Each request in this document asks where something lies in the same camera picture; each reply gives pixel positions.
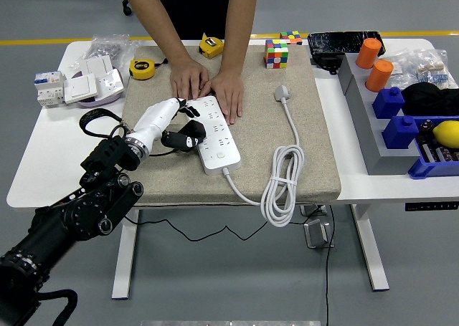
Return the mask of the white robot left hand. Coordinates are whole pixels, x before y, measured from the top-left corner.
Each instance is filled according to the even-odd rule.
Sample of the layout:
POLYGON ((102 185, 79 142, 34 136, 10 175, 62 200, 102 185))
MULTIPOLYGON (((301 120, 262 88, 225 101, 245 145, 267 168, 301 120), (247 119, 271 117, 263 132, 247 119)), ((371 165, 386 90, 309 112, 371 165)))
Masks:
POLYGON ((153 143, 160 140, 169 148, 190 151, 206 138, 204 126, 194 120, 200 114, 185 99, 170 98, 150 106, 135 125, 133 132, 126 136, 126 142, 137 148, 142 156, 151 154, 153 143), (177 133, 167 131, 178 112, 185 113, 191 120, 177 133))

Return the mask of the person's right hand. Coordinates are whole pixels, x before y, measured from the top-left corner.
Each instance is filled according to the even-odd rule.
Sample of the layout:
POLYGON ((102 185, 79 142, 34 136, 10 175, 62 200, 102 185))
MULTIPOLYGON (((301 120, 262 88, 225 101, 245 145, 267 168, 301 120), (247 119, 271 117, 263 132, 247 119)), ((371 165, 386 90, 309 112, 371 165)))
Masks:
POLYGON ((191 58, 171 62, 172 96, 197 99, 209 93, 209 73, 200 63, 191 58))

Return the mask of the person's left hand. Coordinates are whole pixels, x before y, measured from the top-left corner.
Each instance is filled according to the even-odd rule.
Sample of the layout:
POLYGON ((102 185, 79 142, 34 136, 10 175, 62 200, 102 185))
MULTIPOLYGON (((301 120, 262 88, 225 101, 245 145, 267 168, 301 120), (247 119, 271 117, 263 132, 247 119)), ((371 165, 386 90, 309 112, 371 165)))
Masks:
POLYGON ((211 92, 219 103, 220 109, 228 125, 234 125, 236 119, 242 116, 244 85, 240 69, 221 69, 218 74, 206 82, 199 97, 211 92))

